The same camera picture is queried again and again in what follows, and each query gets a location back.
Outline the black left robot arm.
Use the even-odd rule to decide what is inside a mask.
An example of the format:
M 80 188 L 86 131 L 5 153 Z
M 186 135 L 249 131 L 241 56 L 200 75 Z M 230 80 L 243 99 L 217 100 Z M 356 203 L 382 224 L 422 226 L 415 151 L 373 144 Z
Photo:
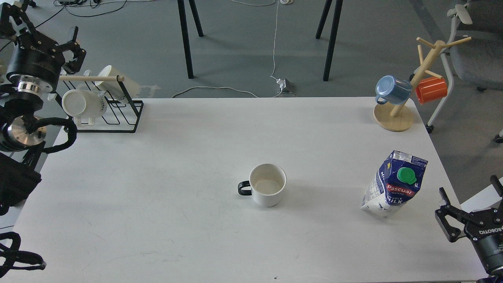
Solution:
M 43 94 L 54 93 L 64 70 L 78 72 L 86 51 L 77 42 L 78 28 L 63 44 L 41 33 L 27 15 L 32 0 L 1 4 L 1 38 L 14 52 L 1 84 L 1 215 L 25 201 L 41 182 L 36 165 L 42 154 L 68 149 L 77 126 L 68 118 L 40 118 Z

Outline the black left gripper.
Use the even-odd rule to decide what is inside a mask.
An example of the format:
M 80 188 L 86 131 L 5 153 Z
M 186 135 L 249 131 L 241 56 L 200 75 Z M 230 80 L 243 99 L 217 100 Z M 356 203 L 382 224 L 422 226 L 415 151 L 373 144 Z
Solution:
M 1 4 L 1 38 L 15 44 L 6 78 L 17 91 L 41 95 L 56 90 L 61 68 L 69 75 L 79 72 L 87 53 L 77 42 L 79 27 L 72 27 L 69 41 L 61 45 L 45 35 L 37 39 L 36 28 L 26 14 L 29 6 L 36 7 L 36 3 L 22 0 L 20 6 L 8 2 Z M 22 30 L 26 34 L 17 36 L 18 30 L 13 23 L 16 26 L 25 24 Z M 73 54 L 70 61 L 64 57 L 66 51 Z

